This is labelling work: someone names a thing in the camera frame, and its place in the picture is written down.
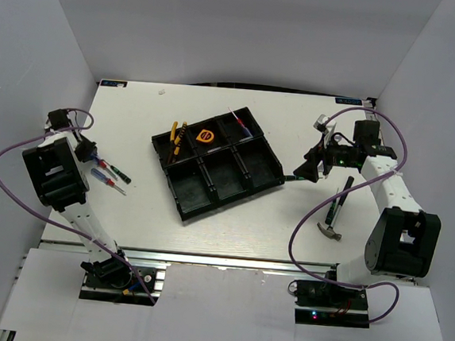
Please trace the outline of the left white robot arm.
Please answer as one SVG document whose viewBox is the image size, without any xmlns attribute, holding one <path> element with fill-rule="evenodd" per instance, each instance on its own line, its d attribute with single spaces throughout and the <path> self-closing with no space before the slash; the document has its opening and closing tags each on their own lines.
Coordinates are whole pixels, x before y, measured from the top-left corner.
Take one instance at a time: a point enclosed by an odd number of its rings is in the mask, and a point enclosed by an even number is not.
<svg viewBox="0 0 455 341">
<path fill-rule="evenodd" d="M 87 199 L 90 186 L 80 165 L 87 162 L 96 144 L 74 126 L 69 109 L 48 113 L 45 130 L 52 135 L 22 153 L 39 201 L 58 212 L 87 248 L 89 260 L 80 264 L 104 285 L 119 289 L 132 280 L 124 251 L 103 229 Z"/>
</svg>

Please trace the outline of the yellow long-nose pliers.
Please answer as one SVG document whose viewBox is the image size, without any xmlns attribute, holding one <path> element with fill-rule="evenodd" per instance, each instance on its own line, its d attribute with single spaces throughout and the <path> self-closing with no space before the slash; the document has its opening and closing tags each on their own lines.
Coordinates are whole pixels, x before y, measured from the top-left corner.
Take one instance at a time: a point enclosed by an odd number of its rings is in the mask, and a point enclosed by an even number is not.
<svg viewBox="0 0 455 341">
<path fill-rule="evenodd" d="M 168 150 L 168 159 L 167 159 L 167 164 L 169 165 L 172 162 L 172 158 L 174 155 L 174 150 L 176 148 L 175 145 L 175 140 L 176 140 L 176 135 L 175 132 L 177 130 L 178 122 L 174 121 L 172 124 L 172 128 L 170 131 L 170 141 L 169 141 L 169 150 Z"/>
</svg>

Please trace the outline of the blue handle screwdriver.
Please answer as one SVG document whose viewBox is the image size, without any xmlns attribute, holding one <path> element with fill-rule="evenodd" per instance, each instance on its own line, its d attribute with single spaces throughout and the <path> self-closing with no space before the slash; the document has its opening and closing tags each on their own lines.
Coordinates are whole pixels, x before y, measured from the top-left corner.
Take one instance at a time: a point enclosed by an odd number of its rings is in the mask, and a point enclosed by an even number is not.
<svg viewBox="0 0 455 341">
<path fill-rule="evenodd" d="M 124 189 L 119 188 L 119 186 L 112 179 L 110 179 L 104 173 L 100 172 L 98 169 L 91 169 L 91 175 L 94 178 L 98 179 L 100 182 L 104 183 L 105 185 L 108 185 L 110 188 L 113 188 L 117 192 L 119 192 L 122 195 L 126 196 L 126 192 L 125 192 Z"/>
<path fill-rule="evenodd" d="M 240 120 L 240 118 L 237 116 L 237 114 L 229 108 L 229 112 L 233 115 L 235 120 L 237 121 L 237 124 L 241 127 L 242 131 L 244 132 L 245 136 L 247 138 L 252 137 L 252 132 L 249 130 L 249 128 Z"/>
<path fill-rule="evenodd" d="M 98 154 L 90 155 L 92 161 L 100 168 L 108 173 L 113 179 L 118 180 L 118 174 L 110 168 L 106 161 L 104 161 Z"/>
</svg>

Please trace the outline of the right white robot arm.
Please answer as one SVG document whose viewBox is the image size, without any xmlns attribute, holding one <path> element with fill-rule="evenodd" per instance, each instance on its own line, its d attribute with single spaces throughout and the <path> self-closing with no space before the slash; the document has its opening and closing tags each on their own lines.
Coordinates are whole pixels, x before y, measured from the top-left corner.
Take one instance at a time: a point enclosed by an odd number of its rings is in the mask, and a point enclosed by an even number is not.
<svg viewBox="0 0 455 341">
<path fill-rule="evenodd" d="M 369 182 L 379 210 L 363 255 L 336 267 L 336 279 L 322 286 L 322 299 L 337 307 L 350 298 L 349 285 L 371 285 L 386 277 L 425 277 L 442 222 L 413 199 L 398 170 L 394 149 L 381 143 L 379 123 L 356 121 L 353 139 L 345 145 L 336 141 L 336 123 L 329 117 L 320 116 L 314 126 L 322 138 L 304 156 L 295 176 L 316 182 L 335 166 L 356 169 Z"/>
</svg>

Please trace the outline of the orange tape measure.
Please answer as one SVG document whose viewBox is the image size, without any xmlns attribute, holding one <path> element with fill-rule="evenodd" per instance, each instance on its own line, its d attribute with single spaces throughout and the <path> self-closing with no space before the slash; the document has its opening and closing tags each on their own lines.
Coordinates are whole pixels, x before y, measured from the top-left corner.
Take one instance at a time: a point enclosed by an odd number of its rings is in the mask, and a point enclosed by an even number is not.
<svg viewBox="0 0 455 341">
<path fill-rule="evenodd" d="M 215 141 L 214 132 L 209 129 L 201 129 L 196 135 L 195 140 L 201 145 L 212 145 Z"/>
</svg>

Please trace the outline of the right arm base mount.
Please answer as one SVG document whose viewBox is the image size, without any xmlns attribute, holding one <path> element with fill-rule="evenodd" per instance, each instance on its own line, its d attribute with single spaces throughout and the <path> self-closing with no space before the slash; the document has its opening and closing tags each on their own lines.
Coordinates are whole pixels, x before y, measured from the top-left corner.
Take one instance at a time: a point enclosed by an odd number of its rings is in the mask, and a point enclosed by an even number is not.
<svg viewBox="0 0 455 341">
<path fill-rule="evenodd" d="M 323 281 L 293 280 L 287 291 L 295 299 L 296 324 L 369 329 L 365 290 Z"/>
</svg>

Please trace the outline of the green black precision screwdriver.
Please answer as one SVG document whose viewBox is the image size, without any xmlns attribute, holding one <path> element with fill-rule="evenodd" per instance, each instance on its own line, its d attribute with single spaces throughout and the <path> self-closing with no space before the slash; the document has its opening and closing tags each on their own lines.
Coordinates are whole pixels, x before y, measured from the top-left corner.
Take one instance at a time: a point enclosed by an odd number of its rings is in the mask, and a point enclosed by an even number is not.
<svg viewBox="0 0 455 341">
<path fill-rule="evenodd" d="M 292 175 L 286 175 L 286 176 L 284 176 L 284 178 L 285 178 L 286 182 L 288 182 L 288 181 L 297 181 L 297 180 L 300 180 L 300 181 L 305 180 L 305 179 L 303 179 L 300 176 L 294 176 L 294 175 L 293 176 Z"/>
</svg>

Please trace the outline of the yellow black pliers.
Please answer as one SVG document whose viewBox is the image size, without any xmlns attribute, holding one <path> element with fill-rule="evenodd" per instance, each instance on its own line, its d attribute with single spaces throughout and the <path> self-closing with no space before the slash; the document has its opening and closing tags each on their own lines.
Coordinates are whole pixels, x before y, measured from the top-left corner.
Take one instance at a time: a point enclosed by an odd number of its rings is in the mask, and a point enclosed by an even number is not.
<svg viewBox="0 0 455 341">
<path fill-rule="evenodd" d="M 171 163 L 175 163 L 177 157 L 179 156 L 179 151 L 181 149 L 181 144 L 182 144 L 182 141 L 183 141 L 183 138 L 184 138 L 184 135 L 185 135 L 186 132 L 187 132 L 187 123 L 184 122 L 182 124 L 179 132 L 177 134 L 175 134 L 176 135 L 176 140 L 175 140 L 176 148 L 174 150 L 174 155 L 173 155 Z"/>
</svg>

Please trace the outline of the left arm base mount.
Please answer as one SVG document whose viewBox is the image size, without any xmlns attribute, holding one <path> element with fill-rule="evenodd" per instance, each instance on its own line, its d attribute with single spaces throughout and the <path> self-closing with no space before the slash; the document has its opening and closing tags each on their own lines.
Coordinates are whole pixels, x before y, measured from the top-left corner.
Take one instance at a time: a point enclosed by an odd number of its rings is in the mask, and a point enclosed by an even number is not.
<svg viewBox="0 0 455 341">
<path fill-rule="evenodd" d="M 79 299 L 112 304 L 152 307 L 159 300 L 161 269 L 151 266 L 127 267 L 97 248 L 88 249 L 89 258 L 80 264 L 85 271 Z"/>
</svg>

